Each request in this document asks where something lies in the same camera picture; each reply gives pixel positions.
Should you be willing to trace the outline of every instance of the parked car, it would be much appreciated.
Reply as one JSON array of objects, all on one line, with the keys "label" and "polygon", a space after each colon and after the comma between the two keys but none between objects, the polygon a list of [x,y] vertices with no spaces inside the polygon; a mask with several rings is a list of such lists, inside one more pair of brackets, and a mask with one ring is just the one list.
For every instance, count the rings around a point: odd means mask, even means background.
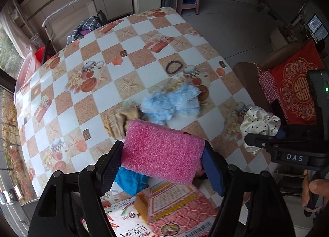
[{"label": "parked car", "polygon": [[0,203],[2,205],[12,205],[17,202],[17,197],[13,189],[0,192]]}]

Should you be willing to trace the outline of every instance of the pink stool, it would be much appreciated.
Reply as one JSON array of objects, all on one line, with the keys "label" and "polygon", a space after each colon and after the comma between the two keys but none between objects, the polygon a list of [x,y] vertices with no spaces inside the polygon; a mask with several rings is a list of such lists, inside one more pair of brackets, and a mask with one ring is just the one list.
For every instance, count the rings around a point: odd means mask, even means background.
[{"label": "pink stool", "polygon": [[177,13],[179,15],[181,15],[182,14],[182,9],[194,8],[195,9],[195,14],[199,14],[199,3],[200,3],[200,0],[195,0],[195,4],[183,4],[183,0],[178,0]]}]

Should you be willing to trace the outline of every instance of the black device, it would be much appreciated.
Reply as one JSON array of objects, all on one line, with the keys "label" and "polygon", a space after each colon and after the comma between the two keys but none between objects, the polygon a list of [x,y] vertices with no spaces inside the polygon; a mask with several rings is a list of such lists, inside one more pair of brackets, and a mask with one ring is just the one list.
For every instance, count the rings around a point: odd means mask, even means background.
[{"label": "black device", "polygon": [[[81,172],[50,177],[33,214],[28,237],[115,237],[100,197],[109,191],[121,164],[123,142],[116,141],[110,152],[95,165]],[[244,192],[251,192],[246,233],[248,237],[295,237],[287,206],[272,176],[242,172],[214,152],[208,141],[205,149],[215,159],[225,187],[224,199],[210,229],[209,237],[233,237],[238,223]],[[82,227],[73,192],[80,193],[89,233]]]},{"label": "black device", "polygon": [[[245,142],[265,148],[271,161],[308,170],[309,181],[325,178],[329,171],[329,74],[328,70],[310,70],[306,75],[310,96],[313,99],[316,125],[286,125],[286,136],[276,137],[249,133]],[[307,217],[315,217],[322,197],[310,192],[310,201],[304,210]]]}]

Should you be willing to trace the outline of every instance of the table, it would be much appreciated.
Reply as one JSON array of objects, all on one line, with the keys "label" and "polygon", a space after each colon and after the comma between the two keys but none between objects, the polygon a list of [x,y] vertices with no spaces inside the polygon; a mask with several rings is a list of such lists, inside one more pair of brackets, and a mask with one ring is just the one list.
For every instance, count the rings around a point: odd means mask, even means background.
[{"label": "table", "polygon": [[[169,75],[165,68],[173,60],[183,68]],[[208,139],[244,171],[274,171],[268,153],[254,156],[243,149],[240,124],[253,104],[246,89],[207,40],[165,7],[120,19],[73,42],[17,93],[22,151],[37,195],[55,170],[81,171],[108,153],[115,141],[104,127],[107,116],[186,79],[203,91],[200,115],[175,116],[168,126]]]}]

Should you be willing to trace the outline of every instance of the barcode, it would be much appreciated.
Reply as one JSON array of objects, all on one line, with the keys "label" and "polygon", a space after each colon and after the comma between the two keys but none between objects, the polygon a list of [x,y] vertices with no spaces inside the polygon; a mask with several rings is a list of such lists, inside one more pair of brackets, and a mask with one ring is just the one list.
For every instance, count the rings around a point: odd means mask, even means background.
[{"label": "barcode", "polygon": [[204,225],[194,229],[193,231],[191,231],[190,233],[184,235],[184,237],[192,237],[192,236],[195,236],[197,235],[198,233],[204,231],[206,228],[209,228],[211,226],[211,222],[207,222],[205,223]]}]

